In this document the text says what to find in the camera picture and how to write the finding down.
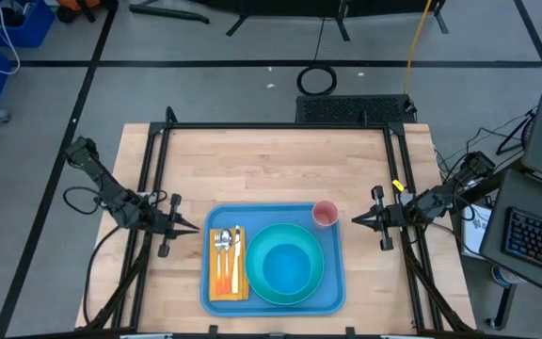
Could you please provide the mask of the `spoon with orange handle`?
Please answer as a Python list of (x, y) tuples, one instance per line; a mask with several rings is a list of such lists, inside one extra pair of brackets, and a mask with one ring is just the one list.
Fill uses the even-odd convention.
[(221, 233), (221, 240), (224, 248), (224, 268), (222, 275), (223, 293), (228, 294), (231, 291), (231, 279), (230, 279), (230, 248), (231, 248), (231, 231), (224, 229)]

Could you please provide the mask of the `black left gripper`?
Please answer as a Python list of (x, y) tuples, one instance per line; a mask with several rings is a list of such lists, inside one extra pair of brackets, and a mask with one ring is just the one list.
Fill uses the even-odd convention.
[[(170, 197), (170, 212), (168, 214), (164, 214), (157, 207), (149, 205), (148, 221), (144, 230), (146, 233), (149, 234), (161, 234), (163, 236), (162, 243), (160, 244), (157, 253), (158, 257), (168, 256), (168, 240), (171, 238), (172, 229), (174, 226), (174, 217), (180, 203), (181, 196), (179, 194), (173, 193)], [(177, 237), (188, 234), (199, 234), (200, 227), (192, 224), (185, 218), (178, 217), (178, 223), (192, 230), (178, 230)]]

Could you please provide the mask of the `fork with orange handle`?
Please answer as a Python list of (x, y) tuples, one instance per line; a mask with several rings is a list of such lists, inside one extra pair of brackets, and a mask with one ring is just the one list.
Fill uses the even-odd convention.
[(223, 248), (223, 244), (222, 244), (222, 234), (220, 231), (215, 231), (214, 241), (215, 241), (215, 250), (216, 250), (215, 289), (216, 289), (216, 294), (221, 295), (223, 293), (223, 282), (222, 282), (222, 273), (221, 273), (221, 249)]

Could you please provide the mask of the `blue and white tape roll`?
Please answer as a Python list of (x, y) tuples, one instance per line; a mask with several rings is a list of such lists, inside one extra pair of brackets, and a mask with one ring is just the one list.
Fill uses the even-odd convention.
[(501, 266), (493, 266), (491, 268), (491, 275), (493, 281), (502, 287), (525, 283), (525, 280), (520, 276)]

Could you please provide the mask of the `large blue storage bin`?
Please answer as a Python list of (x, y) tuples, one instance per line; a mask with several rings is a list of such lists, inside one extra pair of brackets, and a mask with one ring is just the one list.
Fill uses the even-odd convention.
[(13, 47), (39, 47), (44, 41), (54, 19), (55, 14), (44, 0), (13, 0), (18, 4), (17, 9), (24, 16), (20, 26), (0, 25), (0, 46)]

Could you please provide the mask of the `knife with yellow handle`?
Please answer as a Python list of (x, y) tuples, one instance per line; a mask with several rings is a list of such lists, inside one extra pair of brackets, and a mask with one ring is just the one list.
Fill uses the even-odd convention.
[(239, 262), (241, 256), (242, 248), (242, 236), (241, 228), (239, 225), (235, 227), (235, 242), (234, 242), (234, 256), (233, 256), (233, 268), (232, 268), (232, 277), (231, 277), (231, 292), (233, 294), (239, 293), (239, 282), (240, 282), (240, 273), (239, 273)]

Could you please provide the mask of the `black metal table frame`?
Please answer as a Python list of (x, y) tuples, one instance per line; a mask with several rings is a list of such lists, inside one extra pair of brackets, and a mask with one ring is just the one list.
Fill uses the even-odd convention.
[[(157, 122), (151, 125), (151, 130), (148, 134), (148, 140), (146, 144), (145, 155), (151, 156), (151, 148), (153, 145), (153, 137), (157, 132), (163, 133), (163, 140), (161, 145), (161, 152), (167, 151), (167, 139), (168, 134), (173, 129), (216, 129), (216, 130), (233, 130), (233, 129), (247, 129), (247, 130), (380, 130), (383, 133), (385, 139), (385, 146), (387, 148), (387, 157), (389, 167), (391, 170), (396, 169), (394, 153), (391, 142), (391, 134), (395, 134), (399, 138), (399, 146), (401, 148), (401, 156), (403, 160), (403, 166), (408, 179), (412, 178), (412, 169), (408, 157), (407, 142), (405, 138), (405, 127), (398, 122), (389, 123), (372, 123), (367, 122), (363, 124), (338, 124), (331, 125), (327, 123), (315, 124), (315, 123), (249, 123), (239, 122), (232, 123), (178, 123), (176, 117), (171, 109), (167, 111), (167, 120), (164, 122)], [(436, 304), (438, 312), (447, 320), (453, 331), (459, 332), (472, 332), (473, 329), (465, 324), (458, 314), (447, 303), (446, 299), (436, 288), (432, 282), (431, 277), (424, 271), (424, 267), (417, 260), (411, 248), (404, 249), (404, 255), (406, 259), (406, 269), (415, 275), (415, 278), (419, 280), (429, 298)], [(88, 320), (87, 324), (83, 327), (88, 330), (101, 331), (104, 328), (105, 323), (110, 316), (118, 308), (118, 305), (123, 303), (124, 296), (127, 290), (133, 283), (133, 280), (146, 271), (145, 265), (149, 262), (150, 248), (144, 245), (136, 257), (135, 260), (130, 260), (131, 266), (125, 269), (125, 272), (121, 274), (120, 284), (114, 291), (109, 301), (105, 306), (96, 314), (92, 320)]]

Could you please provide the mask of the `pink plastic cup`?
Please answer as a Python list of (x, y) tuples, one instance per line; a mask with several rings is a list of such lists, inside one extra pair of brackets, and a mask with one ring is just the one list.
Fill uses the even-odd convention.
[(329, 201), (316, 202), (311, 210), (314, 224), (319, 228), (327, 228), (334, 225), (339, 219), (339, 209)]

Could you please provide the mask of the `blue plastic tray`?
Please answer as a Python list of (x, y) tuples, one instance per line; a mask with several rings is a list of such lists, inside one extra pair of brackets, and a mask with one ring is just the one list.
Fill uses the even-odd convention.
[[(345, 282), (340, 226), (315, 226), (311, 203), (222, 204), (205, 219), (204, 249), (201, 269), (200, 301), (211, 315), (225, 317), (331, 315), (343, 306)], [(272, 304), (259, 297), (249, 286), (245, 301), (210, 301), (208, 250), (209, 232), (239, 225), (246, 231), (246, 246), (264, 228), (278, 223), (298, 225), (309, 231), (321, 245), (325, 257), (325, 274), (317, 290), (308, 299), (290, 306)]]

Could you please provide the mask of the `blue ribbed bowl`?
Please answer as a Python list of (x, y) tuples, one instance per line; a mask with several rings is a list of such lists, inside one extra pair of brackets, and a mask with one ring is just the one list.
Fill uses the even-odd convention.
[(300, 292), (309, 282), (311, 262), (300, 247), (293, 244), (278, 245), (263, 260), (266, 283), (282, 295)]

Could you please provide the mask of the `teal round plate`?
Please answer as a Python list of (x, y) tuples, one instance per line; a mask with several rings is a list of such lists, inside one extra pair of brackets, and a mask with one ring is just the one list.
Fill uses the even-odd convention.
[[(263, 276), (263, 260), (274, 247), (293, 244), (307, 253), (311, 262), (311, 276), (308, 284), (298, 293), (282, 295), (275, 292)], [(246, 275), (249, 286), (262, 299), (280, 306), (295, 305), (308, 299), (317, 290), (325, 274), (325, 257), (321, 245), (316, 238), (304, 228), (290, 224), (278, 223), (258, 232), (247, 246)]]

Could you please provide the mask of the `black desk leg with caster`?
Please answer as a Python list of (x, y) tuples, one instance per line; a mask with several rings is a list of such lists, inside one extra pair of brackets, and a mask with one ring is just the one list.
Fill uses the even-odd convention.
[(491, 329), (501, 331), (506, 327), (517, 288), (518, 286), (516, 284), (510, 284), (503, 289), (496, 315), (485, 319), (485, 323)]

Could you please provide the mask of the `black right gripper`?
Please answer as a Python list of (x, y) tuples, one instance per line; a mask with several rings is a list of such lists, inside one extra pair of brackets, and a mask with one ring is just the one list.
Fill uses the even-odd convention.
[(405, 206), (402, 202), (402, 194), (397, 194), (396, 203), (385, 205), (383, 203), (384, 191), (382, 186), (372, 189), (372, 198), (375, 205), (372, 210), (351, 219), (355, 224), (380, 232), (380, 249), (392, 250), (392, 238), (389, 235), (389, 227), (402, 227), (406, 225)]

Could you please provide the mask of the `white sheet of paper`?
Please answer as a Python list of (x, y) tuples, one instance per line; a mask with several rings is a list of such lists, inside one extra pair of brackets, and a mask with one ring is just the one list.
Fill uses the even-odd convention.
[(461, 253), (471, 258), (482, 260), (479, 249), (486, 232), (492, 210), (479, 205), (466, 207), (462, 213), (462, 240), (464, 246)]

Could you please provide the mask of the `yellow cloth napkin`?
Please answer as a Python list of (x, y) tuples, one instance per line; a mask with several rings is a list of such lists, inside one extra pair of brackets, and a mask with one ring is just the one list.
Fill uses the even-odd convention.
[[(230, 228), (231, 231), (231, 248), (230, 248), (230, 279), (232, 277), (232, 268), (233, 268), (233, 256), (234, 256), (234, 242), (235, 242), (235, 227)], [(245, 301), (249, 297), (249, 286), (246, 276), (246, 268), (245, 268), (245, 261), (246, 261), (246, 231), (243, 227), (241, 227), (241, 236), (242, 236), (242, 248), (241, 248), (241, 256), (240, 256), (240, 282), (239, 282), (239, 293), (233, 294), (231, 291), (228, 294), (222, 293), (221, 295), (216, 294), (215, 289), (215, 279), (216, 279), (216, 250), (215, 250), (215, 241), (214, 241), (214, 235), (215, 231), (222, 231), (224, 229), (213, 229), (209, 232), (209, 243), (208, 243), (208, 250), (210, 252), (208, 256), (208, 263), (209, 263), (209, 278), (208, 283), (209, 286), (207, 287), (207, 291), (209, 292), (209, 300), (210, 301)], [(221, 249), (221, 273), (223, 275), (223, 268), (224, 268), (224, 248)]]

